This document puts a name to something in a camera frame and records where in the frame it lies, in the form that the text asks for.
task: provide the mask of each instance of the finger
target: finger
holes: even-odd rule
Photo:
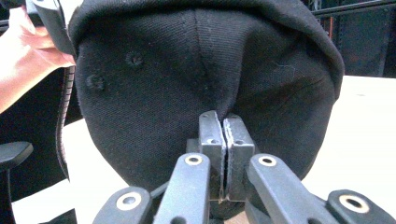
[[[35,54],[54,67],[68,67],[74,65],[73,59],[71,60],[69,56],[66,56],[67,54],[61,53],[56,48],[37,49]]]
[[[45,26],[40,26],[35,28],[35,35],[45,36],[48,34],[49,32],[47,31],[47,28]]]
[[[9,29],[19,31],[25,35],[35,35],[35,27],[24,7],[13,8],[9,11]]]
[[[49,35],[20,35],[19,38],[23,44],[29,45],[33,49],[51,49],[55,47]]]

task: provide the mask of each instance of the white table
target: white table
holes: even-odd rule
[[[74,205],[78,223],[92,223],[108,197],[127,187],[96,150],[84,120],[64,129],[64,146],[71,184],[56,188],[67,197],[55,193],[50,197],[58,200],[47,202],[48,195],[34,195],[36,210],[27,215],[31,205],[14,203],[18,223],[48,215],[40,206],[50,204],[64,211]],[[323,146],[303,183],[323,199],[336,189],[355,190],[396,217],[396,79],[344,78]],[[230,223],[245,223],[241,219]]]

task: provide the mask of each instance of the metal bracket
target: metal bracket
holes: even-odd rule
[[[244,176],[248,162],[255,152],[254,142],[244,121],[236,115],[231,114],[223,121],[223,129],[228,152],[226,199],[231,202],[244,202]]]
[[[216,111],[208,111],[199,117],[199,152],[205,154],[211,163],[210,200],[224,198],[224,176],[226,144]]]
[[[154,224],[207,223],[209,173],[206,155],[187,153],[179,157]]]
[[[145,189],[137,187],[121,189],[107,200],[93,224],[148,223],[152,220],[150,207],[151,197]]]
[[[274,223],[338,223],[280,158],[255,155],[247,176]]]
[[[370,199],[349,189],[330,193],[326,208],[340,223],[395,224],[395,219]]]

